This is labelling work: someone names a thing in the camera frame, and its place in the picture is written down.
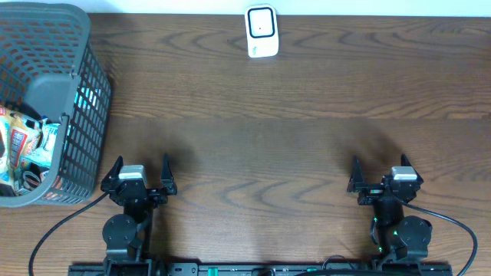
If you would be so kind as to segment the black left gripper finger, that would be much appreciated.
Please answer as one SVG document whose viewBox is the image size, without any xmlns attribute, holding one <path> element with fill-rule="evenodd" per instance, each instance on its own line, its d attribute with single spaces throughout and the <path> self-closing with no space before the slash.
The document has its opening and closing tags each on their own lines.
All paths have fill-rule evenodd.
<svg viewBox="0 0 491 276">
<path fill-rule="evenodd" d="M 177 185 L 171 172 L 169 161 L 169 157 L 165 153 L 163 156 L 163 166 L 162 172 L 160 174 L 160 182 L 162 183 L 167 195 L 176 195 Z"/>
<path fill-rule="evenodd" d="M 124 165 L 122 156 L 118 156 L 114 165 L 101 181 L 102 192 L 112 192 L 116 189 L 119 183 L 119 173 Z"/>
</svg>

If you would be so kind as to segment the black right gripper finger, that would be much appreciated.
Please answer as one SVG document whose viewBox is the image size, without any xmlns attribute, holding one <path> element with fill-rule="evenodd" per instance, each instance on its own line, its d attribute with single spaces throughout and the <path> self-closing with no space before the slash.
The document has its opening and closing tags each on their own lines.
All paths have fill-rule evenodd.
<svg viewBox="0 0 491 276">
<path fill-rule="evenodd" d="M 408 159 L 408 157 L 405 154 L 402 154 L 401 155 L 401 157 L 400 157 L 400 164 L 402 166 L 412 166 L 410 160 Z M 424 180 L 423 180 L 423 178 L 421 177 L 421 175 L 418 172 L 417 172 L 417 176 L 418 176 L 418 178 L 417 178 L 417 180 L 415 180 L 415 182 L 418 182 L 419 184 L 422 184 L 424 182 Z"/>
<path fill-rule="evenodd" d="M 353 167 L 348 181 L 347 192 L 360 192 L 364 188 L 364 177 L 359 159 L 353 157 Z"/>
</svg>

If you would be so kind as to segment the yellow snack packet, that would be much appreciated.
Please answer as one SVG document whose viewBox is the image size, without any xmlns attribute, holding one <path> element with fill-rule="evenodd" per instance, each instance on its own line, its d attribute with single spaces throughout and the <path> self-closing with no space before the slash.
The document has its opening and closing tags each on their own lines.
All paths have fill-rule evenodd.
<svg viewBox="0 0 491 276">
<path fill-rule="evenodd" d="M 13 186 L 15 177 L 27 170 L 31 154 L 41 139 L 41 124 L 18 111 L 1 107 L 1 184 Z"/>
</svg>

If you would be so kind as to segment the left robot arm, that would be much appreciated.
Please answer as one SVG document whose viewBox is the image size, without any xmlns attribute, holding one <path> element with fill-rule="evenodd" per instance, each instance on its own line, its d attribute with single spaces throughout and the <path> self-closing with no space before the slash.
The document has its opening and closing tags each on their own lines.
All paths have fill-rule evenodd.
<svg viewBox="0 0 491 276">
<path fill-rule="evenodd" d="M 102 230 L 107 245 L 104 275 L 167 274 L 166 265 L 150 256 L 150 238 L 153 211 L 177 194 L 168 155 L 163 156 L 160 182 L 160 188 L 148 188 L 144 166 L 125 166 L 121 156 L 103 178 L 101 190 L 124 209 L 109 218 Z"/>
</svg>

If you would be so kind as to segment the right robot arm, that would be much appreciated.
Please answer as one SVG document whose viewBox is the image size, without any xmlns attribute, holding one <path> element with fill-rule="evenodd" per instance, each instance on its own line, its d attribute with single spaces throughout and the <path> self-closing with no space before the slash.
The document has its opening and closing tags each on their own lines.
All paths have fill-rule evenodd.
<svg viewBox="0 0 491 276">
<path fill-rule="evenodd" d="M 392 264 L 418 266 L 428 256 L 433 226 L 426 219 L 404 214 L 404 205 L 416 198 L 422 184 L 423 178 L 405 155 L 378 183 L 366 182 L 359 159 L 353 159 L 347 191 L 358 195 L 358 205 L 373 207 L 371 238 L 380 251 L 372 261 L 375 269 L 382 271 Z"/>
</svg>

